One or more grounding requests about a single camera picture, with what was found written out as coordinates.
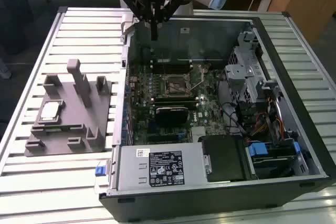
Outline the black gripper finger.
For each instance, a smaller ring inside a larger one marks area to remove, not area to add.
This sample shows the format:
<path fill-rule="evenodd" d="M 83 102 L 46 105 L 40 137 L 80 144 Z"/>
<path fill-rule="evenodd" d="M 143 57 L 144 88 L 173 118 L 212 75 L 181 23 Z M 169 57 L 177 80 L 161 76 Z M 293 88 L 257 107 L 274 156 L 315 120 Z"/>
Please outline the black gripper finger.
<path fill-rule="evenodd" d="M 158 25 L 167 22 L 183 3 L 184 0 L 171 0 L 166 4 L 163 2 L 155 4 L 155 40 L 158 39 Z"/>
<path fill-rule="evenodd" d="M 123 1 L 139 21 L 143 21 L 148 24 L 151 33 L 151 40 L 155 41 L 155 18 L 151 9 L 151 2 L 148 0 Z"/>

